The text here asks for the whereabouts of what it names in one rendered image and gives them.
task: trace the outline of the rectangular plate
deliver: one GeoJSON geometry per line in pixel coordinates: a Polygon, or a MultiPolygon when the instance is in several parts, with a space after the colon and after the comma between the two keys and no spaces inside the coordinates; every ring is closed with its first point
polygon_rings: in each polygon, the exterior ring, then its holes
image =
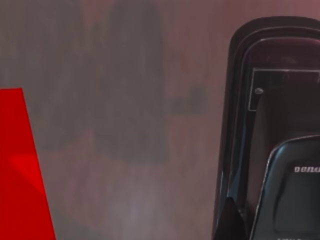
{"type": "Polygon", "coordinates": [[[303,82],[320,84],[320,69],[268,69],[254,68],[252,71],[248,110],[255,112],[263,92],[285,84],[303,82]]]}

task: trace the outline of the red object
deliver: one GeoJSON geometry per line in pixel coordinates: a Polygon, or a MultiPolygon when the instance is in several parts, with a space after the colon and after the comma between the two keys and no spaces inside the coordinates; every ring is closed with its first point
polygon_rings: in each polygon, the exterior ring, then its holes
{"type": "Polygon", "coordinates": [[[0,240],[55,240],[21,88],[0,90],[0,240]]]}

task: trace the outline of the wooden surface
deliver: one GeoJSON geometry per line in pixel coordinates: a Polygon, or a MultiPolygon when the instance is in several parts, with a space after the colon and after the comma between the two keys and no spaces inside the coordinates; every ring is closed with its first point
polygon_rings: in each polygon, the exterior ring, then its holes
{"type": "Polygon", "coordinates": [[[1,84],[23,87],[58,240],[211,239],[231,36],[320,18],[319,0],[0,4],[1,84]]]}

